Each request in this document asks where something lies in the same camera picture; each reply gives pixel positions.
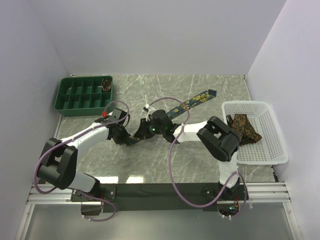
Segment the blue floral yellow tie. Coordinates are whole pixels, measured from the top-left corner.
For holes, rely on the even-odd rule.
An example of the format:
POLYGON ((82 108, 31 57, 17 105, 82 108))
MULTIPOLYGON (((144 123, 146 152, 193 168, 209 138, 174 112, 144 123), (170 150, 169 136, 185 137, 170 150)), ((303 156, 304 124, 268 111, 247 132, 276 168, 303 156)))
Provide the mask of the blue floral yellow tie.
MULTIPOLYGON (((192 109, 200 105, 201 103, 207 102, 215 98, 216 96, 217 96, 216 90, 208 89, 195 95, 191 99, 186 100, 185 102, 183 102, 183 104, 185 104, 188 109, 192 109)), ((166 115, 170 120, 173 120, 174 118, 178 117, 179 115, 181 115, 186 111, 187 111, 186 108, 182 104, 180 104, 172 108, 171 110, 167 111, 166 115)), ((133 136, 128 137, 125 144, 127 146, 132 146, 142 140, 150 139, 154 135, 155 135, 154 133, 149 133, 147 120, 145 118, 141 118, 138 130, 133 136)))

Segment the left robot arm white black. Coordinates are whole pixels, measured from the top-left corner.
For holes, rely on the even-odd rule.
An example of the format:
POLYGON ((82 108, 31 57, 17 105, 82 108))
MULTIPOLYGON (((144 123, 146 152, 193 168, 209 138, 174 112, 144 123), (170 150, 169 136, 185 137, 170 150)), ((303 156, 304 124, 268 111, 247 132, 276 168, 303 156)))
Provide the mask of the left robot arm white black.
POLYGON ((41 194, 53 190, 41 190, 37 179, 53 185, 54 189, 73 189, 83 194, 89 201, 102 197, 100 181, 95 177, 77 170, 78 158, 94 145, 111 140, 117 131, 124 130, 123 123, 130 115, 115 108, 110 115, 106 112, 84 130, 63 138, 50 138, 44 145, 41 156, 34 170, 34 186, 41 194))

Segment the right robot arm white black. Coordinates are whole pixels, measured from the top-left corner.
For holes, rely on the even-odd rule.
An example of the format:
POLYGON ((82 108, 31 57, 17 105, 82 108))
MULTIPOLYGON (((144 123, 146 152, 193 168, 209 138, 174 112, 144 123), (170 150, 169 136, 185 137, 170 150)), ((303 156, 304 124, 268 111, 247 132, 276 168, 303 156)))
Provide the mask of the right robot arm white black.
POLYGON ((220 195, 230 200, 238 193, 240 177, 233 155, 240 145, 239 135, 220 118, 194 123, 174 123, 164 110, 156 110, 140 120, 134 137, 149 139, 162 135, 169 143, 201 142, 218 161, 220 195))

